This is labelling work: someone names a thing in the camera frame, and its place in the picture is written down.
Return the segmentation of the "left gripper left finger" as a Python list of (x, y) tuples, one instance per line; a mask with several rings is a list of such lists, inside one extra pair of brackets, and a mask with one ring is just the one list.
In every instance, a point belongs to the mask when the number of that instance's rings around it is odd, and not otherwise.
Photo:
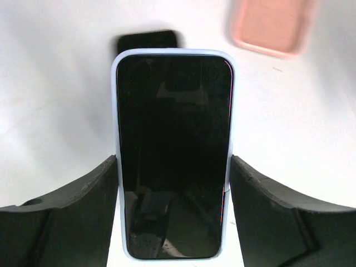
[(116, 157), (59, 189), (1, 208), (1, 266), (106, 266)]

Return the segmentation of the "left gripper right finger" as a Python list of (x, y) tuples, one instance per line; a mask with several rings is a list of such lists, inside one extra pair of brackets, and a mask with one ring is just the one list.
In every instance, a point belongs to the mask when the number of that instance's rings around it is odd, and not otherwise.
[(231, 159), (230, 193), (245, 266), (354, 266), (355, 209), (297, 192)]

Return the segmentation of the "pink phone case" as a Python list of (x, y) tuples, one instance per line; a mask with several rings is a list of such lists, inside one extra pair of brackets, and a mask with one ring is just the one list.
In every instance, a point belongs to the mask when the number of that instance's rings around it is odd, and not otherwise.
[(279, 58), (297, 56), (308, 40), (318, 1), (237, 1), (229, 37), (238, 47)]

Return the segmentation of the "black white-edged smartphone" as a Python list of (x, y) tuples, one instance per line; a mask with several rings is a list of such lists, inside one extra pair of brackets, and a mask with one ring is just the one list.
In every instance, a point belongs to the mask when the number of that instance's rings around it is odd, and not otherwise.
[(121, 35), (115, 42), (115, 52), (119, 55), (123, 51), (138, 48), (179, 48), (179, 37), (170, 29), (130, 33)]

